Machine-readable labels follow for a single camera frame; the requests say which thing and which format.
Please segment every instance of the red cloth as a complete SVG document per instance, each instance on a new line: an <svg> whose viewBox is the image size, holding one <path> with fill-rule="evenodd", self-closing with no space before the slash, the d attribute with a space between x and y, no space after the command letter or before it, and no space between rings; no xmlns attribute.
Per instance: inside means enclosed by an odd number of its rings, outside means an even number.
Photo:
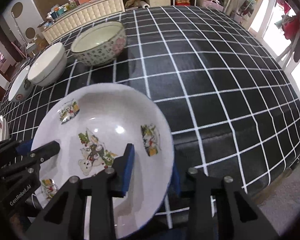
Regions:
<svg viewBox="0 0 300 240"><path fill-rule="evenodd" d="M287 40L294 39L300 27L300 14L297 14L295 18L282 25L284 36Z"/></svg>
<svg viewBox="0 0 300 240"><path fill-rule="evenodd" d="M277 0L277 3L283 6L284 14L287 14L291 10L290 5L288 5L285 0Z"/></svg>

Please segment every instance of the blue gripper pad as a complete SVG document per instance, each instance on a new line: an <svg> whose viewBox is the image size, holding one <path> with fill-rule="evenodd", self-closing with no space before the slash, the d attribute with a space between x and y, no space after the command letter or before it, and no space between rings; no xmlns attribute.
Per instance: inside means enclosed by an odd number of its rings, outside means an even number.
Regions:
<svg viewBox="0 0 300 240"><path fill-rule="evenodd" d="M123 156L114 159L112 167L117 176L111 182L112 197L124 197L129 190L134 155L134 145L128 143Z"/></svg>
<svg viewBox="0 0 300 240"><path fill-rule="evenodd" d="M126 195L126 193L129 190L129 185L130 185L130 180L131 180L131 174L132 174L132 168L133 168L133 163L134 163L134 145L131 144L131 147L126 147L126 151L124 152L124 155L128 154L127 157L127 164L126 167L124 168L123 171L123 176L122 176L122 193Z"/></svg>
<svg viewBox="0 0 300 240"><path fill-rule="evenodd" d="M180 176L176 164L174 163L172 169L172 178L171 178L171 185L173 186L177 195L180 195L181 192L181 185L180 185Z"/></svg>

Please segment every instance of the bowl rim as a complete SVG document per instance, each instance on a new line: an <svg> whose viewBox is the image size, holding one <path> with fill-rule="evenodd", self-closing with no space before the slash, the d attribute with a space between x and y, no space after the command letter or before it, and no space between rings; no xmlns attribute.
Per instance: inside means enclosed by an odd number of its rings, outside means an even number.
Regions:
<svg viewBox="0 0 300 240"><path fill-rule="evenodd" d="M30 71L30 65L25 66L25 67L23 68L23 70L20 71L20 73L18 74L18 76L16 77L16 79L13 81L13 84L12 84L12 86L11 86L11 88L10 88L9 95L8 95L8 100L9 100L9 101L13 100L13 99L15 98L16 94L20 91L21 85L24 83L25 79L28 78L28 73L29 73L29 71ZM17 90L15 91L15 93L13 94L13 93L12 93L12 91L13 91L12 88L15 87L14 84L16 83L18 77L20 77L20 80L21 80L21 73L23 74L23 72L24 72L24 73L26 72L26 74L25 74L24 78L22 79L22 82L21 82L21 84L19 85L18 89L17 89Z"/></svg>
<svg viewBox="0 0 300 240"><path fill-rule="evenodd" d="M37 63L37 61L42 58L42 55L45 53L47 54L46 51L48 50L53 50L54 49L57 49L59 48L59 51L57 53L57 55L52 58L50 60L50 62L45 66L45 68L37 73L36 75L34 75L31 79L29 78L29 73L31 72L32 68L34 67L34 65ZM49 46L48 48L46 48L42 54L39 55L39 57L37 57L37 59L34 61L34 63L31 65L30 67L30 70L28 72L28 80L33 83L33 84L37 84L41 81L43 81L54 69L55 67L58 65L58 63L61 61L63 55L66 53L66 49L65 47L63 46L63 44L61 42L57 42L55 44L52 44L51 46ZM57 63L56 64L52 64L52 62L55 60L55 59L58 59Z"/></svg>
<svg viewBox="0 0 300 240"><path fill-rule="evenodd" d="M87 36L88 34L98 30L98 29L101 29L101 28L105 28L105 27L108 27L108 26L111 26L111 25L120 25L120 29L113 35L111 36L108 40L106 41L103 41L102 43L98 44L97 46L94 46L92 48L89 48L89 49L85 49L83 51L73 51L74 49L74 46L77 45L77 43L85 36ZM104 23L100 23L96 26L93 26L91 28L89 28L88 30L84 31L83 33L81 33L78 37L75 38L75 40L73 41L73 43L71 44L71 52L72 54L78 54L78 53L83 53L83 52L86 52L88 50L91 50L91 49L94 49L94 48L97 48L99 46L101 46L102 44L105 44L106 42L108 42L109 40L111 40L113 37L117 36L120 31L122 31L122 29L124 29L124 26L121 22L118 22L118 21L110 21L110 22L104 22Z"/></svg>

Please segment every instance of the table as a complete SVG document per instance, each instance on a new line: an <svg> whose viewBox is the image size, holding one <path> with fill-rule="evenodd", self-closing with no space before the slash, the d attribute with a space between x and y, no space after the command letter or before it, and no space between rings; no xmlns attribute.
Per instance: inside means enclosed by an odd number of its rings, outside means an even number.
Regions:
<svg viewBox="0 0 300 240"><path fill-rule="evenodd" d="M124 52L101 67L75 60L70 52L74 39L108 20L124 24ZM159 106L175 154L209 176L232 176L249 195L300 156L300 101L292 85L261 44L219 11L191 6L129 11L58 41L68 57L59 80L35 86L20 104L7 101L12 83L4 96L1 113L14 139L33 138L46 113L72 91L115 82L141 91ZM172 228L188 207L187 199L169 189L149 224L156 230Z"/></svg>

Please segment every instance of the white grid lines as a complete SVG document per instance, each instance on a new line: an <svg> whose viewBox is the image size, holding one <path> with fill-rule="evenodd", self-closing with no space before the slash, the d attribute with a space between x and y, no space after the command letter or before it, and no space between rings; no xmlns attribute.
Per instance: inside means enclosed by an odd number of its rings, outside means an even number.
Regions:
<svg viewBox="0 0 300 240"><path fill-rule="evenodd" d="M212 30L214 30L222 39L223 39L223 37L210 25L210 24L208 24L206 21L205 21L205 23L210 27L210 28L212 28ZM232 47L223 39L223 41L228 45L228 47L232 50L232 52L237 56L237 58L241 61L241 59L240 59L240 57L234 52L234 50L232 49ZM208 42L210 43L210 45L215 49L215 51L217 51L217 49L213 46L213 44L211 43L211 41L209 41L208 40ZM248 100L247 100L247 98L246 98L246 96L245 96L245 94L243 93L243 90L242 90L242 88L241 88L241 86L240 86L240 84L239 84L239 82L237 81L237 79L236 79L236 77L235 77L235 75L233 74L233 72L232 72L232 70L229 68L229 66L228 66L228 64L227 64L227 62L224 60L224 58L218 53L218 55L219 55L219 57L222 59L222 61L223 61L223 63L228 67L228 69L229 69L229 72L231 73L231 75L232 75L232 77L233 77L233 79L234 79L234 81L236 82L236 84L237 84L237 86L239 87L239 90L240 90L240 92L241 92L241 94L242 94L242 96L243 96L243 98L244 98L244 100L245 100L245 102L246 102L246 104L247 104L247 106L248 106L248 109L249 109L249 111L250 111L250 114L251 114L251 116L252 116L252 118L253 118L253 121L254 121L254 123L255 123L255 125L256 125L256 130L257 130L257 135L258 135L258 138L259 138L259 141L260 141L260 144L261 144L261 148L262 148L262 152L263 152L263 156L264 156L264 159L265 159L265 163L266 163L266 167L267 167L267 170L268 170L268 178L269 178L269 180L268 180L268 185L270 185L270 182L271 182L271 176L270 176L270 172L269 172L269 165L268 165L268 160L267 160L267 157L266 157L266 152L265 152L265 149L264 149L264 147L263 147L263 143L262 143L262 139L261 139L261 136L260 136L260 132L259 132L259 125L258 125L258 122L257 122L257 120L255 119L255 117L254 117L254 115L252 114L252 110L251 110L251 108L250 108L250 104L248 103Z"/></svg>
<svg viewBox="0 0 300 240"><path fill-rule="evenodd" d="M34 86L34 90L33 90L33 93L35 92L35 90L37 89L37 85ZM26 121L25 121L25 126L23 128L23 135L22 135L22 140L24 141L25 139L25 130L26 130L26 125L27 125L27 120L28 120L28 114L29 114L29 111L30 111L30 107L31 107L31 102L32 102L32 99L33 99L33 96L31 96L31 99L30 99L30 103L29 103L29 107L28 107L28 111L27 111L27 114L26 114Z"/></svg>
<svg viewBox="0 0 300 240"><path fill-rule="evenodd" d="M166 209L168 228L172 229L172 218L171 218L171 211L170 211L168 195L166 195L165 198L164 198L164 207Z"/></svg>
<svg viewBox="0 0 300 240"><path fill-rule="evenodd" d="M166 47L166 49L167 49L167 51L168 51L170 60L171 60L171 62L172 62L172 64L173 64L173 67L174 67L174 69L175 69L175 71L176 71L176 74L177 74L177 76L178 76L178 79L179 79L179 82L180 82L180 85L181 85L183 94L184 94L184 96L185 96L185 99L186 99L186 102L187 102L187 105L188 105L188 108L189 108L191 120L192 120L192 123L193 123L193 126L194 126L194 131L195 131L196 136L197 136L197 140L198 140L198 144L199 144L199 150L200 150L200 155L201 155L201 160L202 160L202 163L205 163L205 162L206 162L206 161L205 161L206 158L205 158L205 156L204 156L202 140L201 140L201 137L200 137L200 133L199 133L199 131L198 131L197 120L195 119L194 112L193 112L193 109L192 109L192 105L191 105L191 103L190 103L190 100L189 100L189 97L188 97L188 93L187 93L187 91L186 91L186 87L185 87L185 85L184 85L184 83L183 83L183 80L182 80L182 78L181 78L181 75L180 75L180 72L179 72L179 70L178 70L178 67L177 67L177 65L176 65L176 63L175 63L175 61L174 61L174 58L173 58L173 56L172 56L172 54L171 54L171 52L170 52L169 46L167 45L167 43L166 43L166 41L165 41L165 39L164 39L164 36L163 36L163 34L161 33L159 26L157 25L156 20L154 19L153 15L151 14L151 12L150 12L149 9L148 9L148 12L149 12L149 14L150 14L152 20L153 20L154 23L156 24L156 27L157 27L157 29L158 29L158 31L159 31L159 34L160 34L160 36L161 36L161 39L162 39L162 41L163 41L163 43L164 43L164 45L165 45L165 47ZM208 170L204 170L204 173L205 173L206 175L208 175Z"/></svg>
<svg viewBox="0 0 300 240"><path fill-rule="evenodd" d="M36 107L35 113L34 113L34 119L33 119L33 125L32 125L33 127L34 127L34 123L35 123L35 120L36 120L36 117L37 117L37 111L38 111L38 108L39 108L39 102L40 102L40 98L41 98L41 95L42 95L42 90L43 90L43 88L40 91L37 107Z"/></svg>
<svg viewBox="0 0 300 240"><path fill-rule="evenodd" d="M253 62L255 63L255 65L259 68L258 64L257 64L257 63L255 62L255 60L251 57L251 55L249 55L249 56L250 56L250 58L253 60ZM241 61L242 65L245 66L245 64L242 62L242 60L241 60L239 57L238 57L238 59ZM249 71L248 69L247 69L247 72L248 72L249 76L252 78L252 80L253 80L253 82L255 83L255 85L257 86L256 81L254 80L253 76L251 75L251 73L250 73L250 71ZM269 84L268 80L266 79L266 77L264 76L263 73L262 73L262 75L263 75L263 77L265 78L266 82L268 83L268 85L269 85L269 87L270 87L270 84ZM281 144L280 144L280 141L279 141L279 137L278 137L278 135L277 135L277 130L276 130L276 127L275 127L275 124L274 124L274 118L273 118L273 115L271 114L271 112L270 112L270 110L269 110L269 107L268 107L268 104L267 104L267 102L266 102L266 100L265 100L263 94L261 93L259 87L258 87L258 91L259 91L259 94L260 94L260 96L261 96L261 98L262 98L262 100L263 100L263 103L265 104L266 109L268 110L268 113L269 113L269 115L270 115L270 117L271 117L272 124L273 124L273 128L274 128L274 132L276 133L276 138L277 138L278 146L279 146L279 149L280 149L282 158L284 159L283 151L282 151ZM285 162L285 159L284 159L284 169L286 169L286 162Z"/></svg>
<svg viewBox="0 0 300 240"><path fill-rule="evenodd" d="M299 121L299 120L300 120L300 118L296 119L296 120L293 121L291 124L289 124L287 127L285 127L285 128L283 128L282 130L278 131L276 134L274 134L274 135L272 135L272 136L270 136L270 137L264 139L264 140L263 140L262 142L260 142L260 143L257 143L257 144L255 144L255 145L252 145L252 146L250 146L250 147L248 147L248 148L246 148L246 149L240 151L239 154L245 153L245 152L247 152L247 151L249 151L249 150L251 150L251 149L253 149L253 148L255 148L255 147L258 147L259 145L261 145L261 143L265 143L265 142L271 140L271 139L274 138L277 134L280 134L280 133L284 132L285 130L287 130L289 127L291 127L292 125L294 125L294 124L295 124L297 121ZM209 166L209 165L212 165L212 164L215 164L215 163L219 163L219 162L222 162L222 161L224 161L224 160L227 160L227 159L230 159L230 158L232 158L232 157L235 157L236 155L237 155L237 154L232 154L232 155L229 155L229 156L226 156L226 157L217 159L217 160L215 160L215 161L211 161L211 162L209 162L209 163L206 163L205 165L206 165L206 166ZM204 168L204 165L198 165L198 166L196 166L196 168L202 168L202 167Z"/></svg>
<svg viewBox="0 0 300 240"><path fill-rule="evenodd" d="M260 56L260 54L257 52L257 50L254 48L254 47L252 47L253 49L254 49L254 51ZM263 61L263 63L266 65L266 66L268 66L267 64L266 64L266 62L263 60L263 58L261 58L261 60ZM263 74L263 72L261 71L261 73L262 73L262 75L263 75L263 77L265 78L265 80L266 80L266 82L269 84L269 82L268 82L268 80L267 80L267 78L266 78L266 76L264 76L264 74ZM277 80L277 78L275 77L275 75L271 72L271 74L272 74L272 76L273 76L273 78L276 80L276 83L277 84L279 84L278 83L278 80ZM287 102L287 98L286 98L286 96L285 96L285 94L284 94L284 92L282 91L282 88L280 87L280 90L281 90L281 92L282 92L282 94L283 94L283 96L284 96L284 98L285 98L285 100L286 100L286 102ZM273 89L271 88L271 91L272 91L272 93L273 93L273 95L274 95L274 97L275 97L275 99L276 99L276 101L277 101L277 103L278 103L278 105L279 105L279 101L278 101L278 98L276 97L276 95L275 95L275 93L274 93L274 91L273 91ZM290 109L290 113L291 113L291 116L293 117L293 114L292 114L292 110L291 110L291 108L290 108L290 105L288 104L288 107L289 107L289 109ZM284 113L283 113L283 110L282 110L282 108L280 108L280 110L281 110L281 112L282 112L282 116L283 116L283 119L284 119L284 122L285 122L285 124L287 125L287 122L286 122L286 119L285 119L285 116L284 116ZM295 129L296 129L296 133L297 133L297 136L298 136L298 139L300 140L300 137L299 137L299 134L298 134L298 129L297 129L297 125L296 125L296 123L295 123ZM290 143L291 143L291 146L293 147L293 143L292 143L292 140L291 140L291 137L290 137L290 132L289 132L289 130L287 130L287 132L288 132L288 136L289 136L289 140L290 140ZM284 156L283 156L283 153L282 153L282 157L283 157L283 159L284 159L284 169L286 168L286 163L285 163L285 158L284 158Z"/></svg>
<svg viewBox="0 0 300 240"><path fill-rule="evenodd" d="M179 31L180 31L180 32L182 33L182 35L186 38L186 40L188 41L188 43L189 43L189 45L191 46L192 50L195 52L195 54L196 54L198 60L200 61L202 67L206 68L205 64L203 63L202 59L200 58L200 56L199 56L198 53L196 52L196 50L195 50L195 48L193 47L192 43L188 40L187 36L184 34L184 32L181 30L181 28L178 26L178 24L173 20L173 18L172 18L172 17L171 17L171 16L170 16L163 8L162 8L162 10L168 15L168 17L170 18L170 20L172 20L172 21L175 23L175 25L177 26L177 28L179 29ZM238 153L238 152L239 152L239 147L238 147L237 138L236 138L236 135L235 135L235 130L234 130L234 128L233 128L233 126L232 126L232 123L231 123L231 121L230 121L230 117L229 117L228 112L227 112L227 110L226 110L225 104L223 103L223 100L222 100L222 98L221 98L221 95L220 95L220 93L218 92L218 88L216 87L216 85L215 85L215 83L214 83L214 80L213 80L213 78L211 77L209 71L207 71L206 73L208 74L209 79L210 79L210 81L211 81L211 83L212 83L212 85L213 85L215 91L217 92L217 96L218 96L219 101L220 101L220 103L221 103L221 105L222 105L222 108L223 108L223 111L224 111L224 113L225 113L225 115L226 115L226 118L227 118L227 120L228 120L229 126L230 126L230 128L231 128L231 130L232 130L232 135L233 135L233 140L234 140L235 149L236 149L236 151L237 151L237 153ZM242 182L243 182L243 185L245 185L245 178L244 178L244 174L243 174L243 170L242 170L242 165L241 165L240 156L239 156L239 154L238 154L237 156L238 156L238 163L239 163L239 169L240 169L240 174L241 174Z"/></svg>
<svg viewBox="0 0 300 240"><path fill-rule="evenodd" d="M71 69L71 72L70 72L70 76L69 76L69 79L68 79L67 88L66 88L66 92L65 92L65 97L67 96L67 94L69 92L70 82L71 82L72 74L73 74L73 71L74 71L74 68L75 68L76 64L77 64L77 60L75 60L75 62L73 64L73 67Z"/></svg>
<svg viewBox="0 0 300 240"><path fill-rule="evenodd" d="M112 72L112 82L115 83L117 73L117 60L115 59L113 62L113 72Z"/></svg>
<svg viewBox="0 0 300 240"><path fill-rule="evenodd" d="M141 58L141 65L142 65L143 75L145 77L146 93L147 93L147 97L151 98L150 89L149 89L149 83L148 83L148 78L146 77L147 76L147 71L146 71L145 60L144 60L143 52L142 52L142 46L141 46L141 40L140 40L140 33L139 33L138 21L137 21L137 16L136 16L135 10L133 10L133 15L134 15L134 21L135 21L135 24L136 24L136 32L137 32L137 38L138 38L138 44L139 44L139 52L140 52L140 58Z"/></svg>

